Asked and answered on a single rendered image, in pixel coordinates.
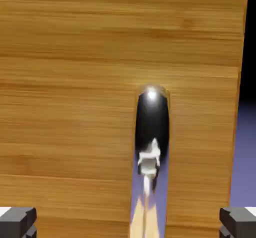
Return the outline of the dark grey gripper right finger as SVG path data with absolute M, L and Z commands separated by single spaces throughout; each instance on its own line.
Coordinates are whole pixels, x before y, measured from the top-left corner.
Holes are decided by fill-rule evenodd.
M 256 238 L 256 207 L 220 208 L 219 238 Z

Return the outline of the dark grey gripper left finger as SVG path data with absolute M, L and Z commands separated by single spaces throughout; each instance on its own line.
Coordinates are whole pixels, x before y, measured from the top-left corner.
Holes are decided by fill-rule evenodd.
M 37 238 L 34 207 L 0 207 L 0 238 Z

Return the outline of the light wooden cabinet door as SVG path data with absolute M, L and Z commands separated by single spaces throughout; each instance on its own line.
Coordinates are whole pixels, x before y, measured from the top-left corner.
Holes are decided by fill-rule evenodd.
M 248 0 L 0 0 L 0 206 L 38 238 L 139 238 L 136 97 L 169 94 L 166 215 L 149 235 L 219 238 L 230 202 Z

